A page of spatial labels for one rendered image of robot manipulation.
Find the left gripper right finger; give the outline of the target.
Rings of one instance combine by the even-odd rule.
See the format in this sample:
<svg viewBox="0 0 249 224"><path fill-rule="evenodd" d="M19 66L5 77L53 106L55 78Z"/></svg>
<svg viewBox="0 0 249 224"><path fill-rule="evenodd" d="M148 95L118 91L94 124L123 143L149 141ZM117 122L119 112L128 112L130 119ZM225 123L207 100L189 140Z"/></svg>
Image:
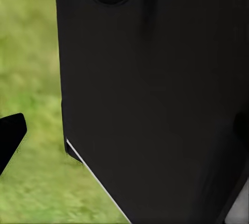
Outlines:
<svg viewBox="0 0 249 224"><path fill-rule="evenodd" d="M249 154L249 115L237 113L232 131Z"/></svg>

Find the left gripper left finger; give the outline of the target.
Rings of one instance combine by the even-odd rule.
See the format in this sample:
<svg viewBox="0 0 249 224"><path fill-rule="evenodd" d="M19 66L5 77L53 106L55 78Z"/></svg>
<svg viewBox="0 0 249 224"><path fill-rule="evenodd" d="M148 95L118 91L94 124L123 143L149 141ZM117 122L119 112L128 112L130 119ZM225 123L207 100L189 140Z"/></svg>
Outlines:
<svg viewBox="0 0 249 224"><path fill-rule="evenodd" d="M0 175L27 132L23 113L0 118Z"/></svg>

